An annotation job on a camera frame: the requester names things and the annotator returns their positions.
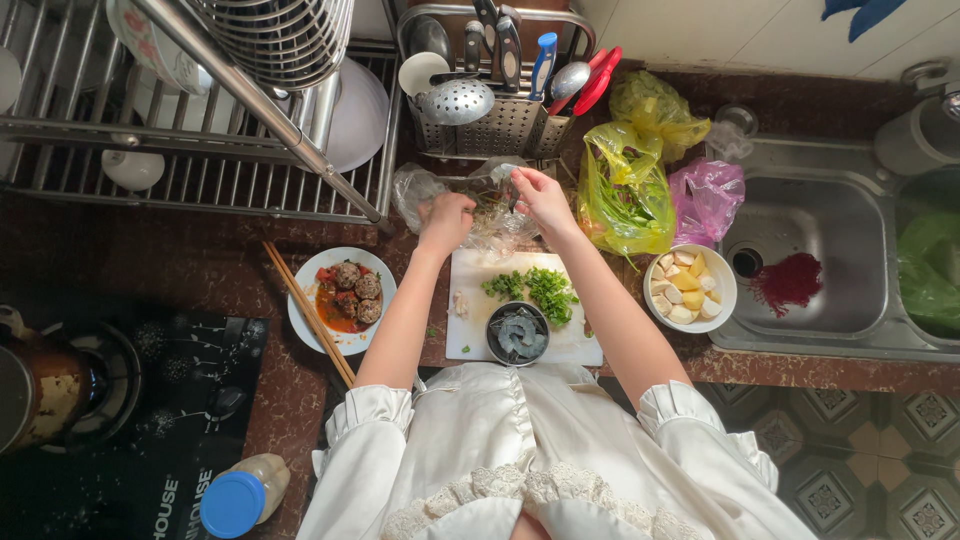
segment pot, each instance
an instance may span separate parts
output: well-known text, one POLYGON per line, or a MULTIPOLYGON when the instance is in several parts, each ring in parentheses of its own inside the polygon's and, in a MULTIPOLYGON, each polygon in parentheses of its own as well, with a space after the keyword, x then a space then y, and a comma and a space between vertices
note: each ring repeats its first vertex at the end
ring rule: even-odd
POLYGON ((92 376, 75 348, 23 326, 20 313, 0 306, 0 454, 55 439, 90 401, 92 376))

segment chopsticks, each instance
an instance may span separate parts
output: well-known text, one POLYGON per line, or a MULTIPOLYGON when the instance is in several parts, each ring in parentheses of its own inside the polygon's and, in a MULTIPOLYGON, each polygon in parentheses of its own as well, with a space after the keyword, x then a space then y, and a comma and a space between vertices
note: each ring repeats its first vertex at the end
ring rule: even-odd
POLYGON ((344 355, 333 341, 333 336, 330 335, 330 332, 326 331, 326 326, 324 326, 324 322, 320 320, 320 315, 317 314, 317 310, 310 305, 306 295, 303 294, 303 289, 297 284, 297 280, 294 278, 293 273, 290 272, 287 263, 280 257, 280 253, 276 250, 274 242, 266 239, 262 240, 262 242, 264 249, 267 250, 267 255, 269 255, 270 259, 274 262, 274 267, 283 278, 287 289, 290 290, 290 294, 293 295, 294 300, 297 302, 297 306, 300 308, 300 312, 303 313, 303 318, 306 319, 310 330, 313 331, 317 339, 324 345, 326 352, 333 358, 333 365, 337 367, 337 371, 340 372, 340 377, 344 379, 347 388, 352 388, 356 375, 353 374, 353 370, 350 369, 344 355))

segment white cup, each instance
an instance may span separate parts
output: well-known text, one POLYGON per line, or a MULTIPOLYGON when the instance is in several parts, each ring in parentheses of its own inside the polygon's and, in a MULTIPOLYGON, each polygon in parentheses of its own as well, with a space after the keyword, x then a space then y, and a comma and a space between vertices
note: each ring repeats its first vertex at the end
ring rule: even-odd
POLYGON ((104 174, 129 191, 151 187, 163 176, 164 162, 160 154, 104 150, 100 163, 104 174))
POLYGON ((20 62, 12 52, 0 47, 0 114, 7 112, 20 95, 20 62))

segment puffed sleeve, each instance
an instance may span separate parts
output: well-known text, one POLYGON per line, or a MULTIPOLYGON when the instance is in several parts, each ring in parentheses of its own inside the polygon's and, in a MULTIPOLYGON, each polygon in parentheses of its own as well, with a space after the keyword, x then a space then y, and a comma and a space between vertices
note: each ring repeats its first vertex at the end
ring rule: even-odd
POLYGON ((672 380, 640 397, 640 424, 747 538, 815 538, 776 496, 778 471, 752 431, 727 434, 713 406, 672 380))
POLYGON ((326 422, 330 448, 314 454, 317 487, 297 540, 353 540, 376 522, 413 413, 408 390, 372 385, 347 393, 326 422))

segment meatball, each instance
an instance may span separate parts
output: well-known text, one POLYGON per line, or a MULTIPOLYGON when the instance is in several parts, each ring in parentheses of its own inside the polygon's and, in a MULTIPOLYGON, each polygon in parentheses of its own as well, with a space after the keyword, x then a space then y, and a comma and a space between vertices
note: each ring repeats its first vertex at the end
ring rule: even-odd
POLYGON ((352 262, 344 262, 337 265, 337 286, 344 289, 352 289, 360 279, 360 267, 352 262))
POLYGON ((380 280, 375 274, 364 274, 357 280, 357 284, 353 287, 353 290, 356 291, 357 296, 360 298, 372 300, 380 294, 380 280))
POLYGON ((333 303, 339 307, 347 317, 353 318, 357 316, 357 304, 360 301, 357 300, 357 296, 353 294, 353 291, 338 292, 337 296, 333 298, 333 303))
POLYGON ((380 303, 376 300, 364 300, 357 306, 357 320, 361 323, 375 323, 380 318, 380 303))

